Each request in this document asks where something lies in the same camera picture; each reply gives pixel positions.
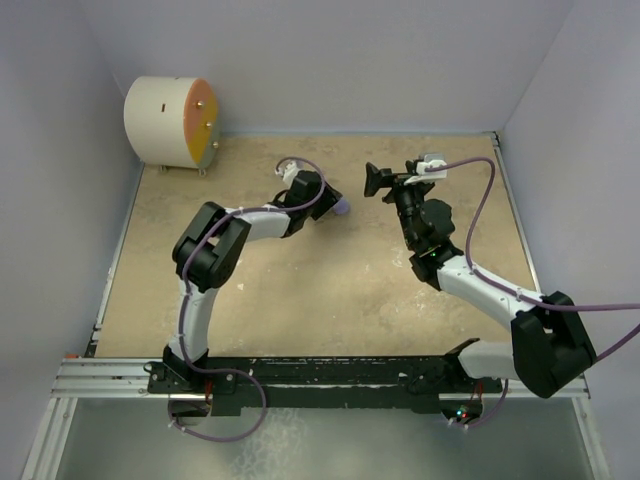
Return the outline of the purple earbud charging case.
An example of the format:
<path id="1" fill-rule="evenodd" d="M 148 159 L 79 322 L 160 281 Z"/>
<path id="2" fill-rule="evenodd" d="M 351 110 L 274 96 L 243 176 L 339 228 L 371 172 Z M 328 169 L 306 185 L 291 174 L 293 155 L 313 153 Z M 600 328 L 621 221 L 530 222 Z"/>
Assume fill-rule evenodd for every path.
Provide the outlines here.
<path id="1" fill-rule="evenodd" d="M 344 197 L 342 197 L 336 202 L 332 209 L 336 215 L 345 215 L 350 211 L 350 204 Z"/>

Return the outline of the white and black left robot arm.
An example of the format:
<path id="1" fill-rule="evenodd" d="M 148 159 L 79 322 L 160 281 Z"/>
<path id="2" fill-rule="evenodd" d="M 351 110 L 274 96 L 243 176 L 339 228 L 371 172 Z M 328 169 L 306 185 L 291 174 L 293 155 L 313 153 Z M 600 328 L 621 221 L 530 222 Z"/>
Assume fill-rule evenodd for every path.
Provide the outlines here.
<path id="1" fill-rule="evenodd" d="M 248 242 L 287 238 L 307 219 L 348 211 L 343 194 L 317 171 L 299 170 L 289 188 L 262 206 L 236 209 L 206 202 L 197 211 L 172 251 L 181 280 L 177 327 L 165 348 L 173 365 L 171 381 L 184 392 L 202 387 L 206 378 L 208 330 L 214 302 L 230 279 Z"/>

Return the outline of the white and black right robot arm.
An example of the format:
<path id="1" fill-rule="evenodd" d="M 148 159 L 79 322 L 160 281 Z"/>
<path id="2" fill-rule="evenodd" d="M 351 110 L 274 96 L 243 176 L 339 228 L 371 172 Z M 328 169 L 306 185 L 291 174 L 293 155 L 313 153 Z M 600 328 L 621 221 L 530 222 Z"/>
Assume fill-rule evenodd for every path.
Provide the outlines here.
<path id="1" fill-rule="evenodd" d="M 597 354 L 569 296 L 543 295 L 505 281 L 475 264 L 468 248 L 457 248 L 452 208 L 429 197 L 449 164 L 426 156 L 408 161 L 402 172 L 365 166 L 364 194 L 386 190 L 396 208 L 416 277 L 432 288 L 475 307 L 510 334 L 506 343 L 474 340 L 445 366 L 446 383 L 467 391 L 480 378 L 518 380 L 533 394 L 549 398 L 583 374 Z"/>

